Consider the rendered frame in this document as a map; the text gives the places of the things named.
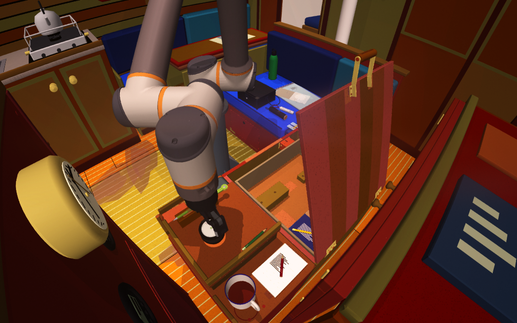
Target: coffee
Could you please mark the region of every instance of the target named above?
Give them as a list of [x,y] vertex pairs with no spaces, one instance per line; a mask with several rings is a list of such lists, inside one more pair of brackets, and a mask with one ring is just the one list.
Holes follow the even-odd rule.
[[228,299],[235,304],[244,304],[253,298],[255,290],[248,282],[235,282],[228,290]]

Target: kettle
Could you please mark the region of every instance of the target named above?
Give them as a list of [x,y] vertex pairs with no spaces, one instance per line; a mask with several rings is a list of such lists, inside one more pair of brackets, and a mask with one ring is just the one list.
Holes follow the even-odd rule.
[[45,10],[42,7],[40,1],[38,1],[38,5],[41,9],[40,12],[38,12],[38,14],[34,17],[34,24],[36,25],[36,28],[38,28],[38,31],[42,35],[46,35],[51,38],[57,36],[56,34],[59,34],[59,32],[63,30],[63,27],[48,32],[45,31],[52,28],[63,26],[61,18],[54,11]]

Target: mug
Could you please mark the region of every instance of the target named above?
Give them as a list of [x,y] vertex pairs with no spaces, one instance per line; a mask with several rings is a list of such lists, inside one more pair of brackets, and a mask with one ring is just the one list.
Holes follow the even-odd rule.
[[255,282],[244,274],[231,276],[224,287],[226,298],[238,310],[245,310],[251,306],[260,311],[259,305],[255,302],[255,291]]

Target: white mug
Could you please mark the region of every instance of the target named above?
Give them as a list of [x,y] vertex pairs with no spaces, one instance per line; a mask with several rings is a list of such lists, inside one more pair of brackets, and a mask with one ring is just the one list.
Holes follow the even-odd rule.
[[[245,282],[245,283],[248,283],[249,285],[251,285],[251,287],[253,287],[253,297],[250,297],[249,300],[243,300],[244,303],[236,303],[235,299],[232,301],[230,299],[230,297],[228,297],[228,292],[230,291],[230,287],[232,287],[235,283],[238,283],[238,282]],[[226,294],[226,298],[228,299],[230,304],[233,307],[235,307],[236,309],[238,309],[238,310],[245,310],[245,309],[247,309],[248,307],[251,306],[256,311],[260,311],[259,305],[257,304],[257,302],[255,302],[255,298],[256,298],[255,282],[248,275],[237,274],[237,275],[231,276],[230,279],[228,279],[227,282],[226,282],[226,285],[224,287],[224,293]]]

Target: white pole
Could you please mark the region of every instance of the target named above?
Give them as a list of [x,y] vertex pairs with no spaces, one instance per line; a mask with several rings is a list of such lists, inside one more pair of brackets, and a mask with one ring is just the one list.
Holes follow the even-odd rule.
[[336,33],[336,40],[338,42],[348,44],[350,30],[352,30],[352,23],[354,21],[356,5],[357,0],[343,0],[341,14],[339,15],[338,31]]

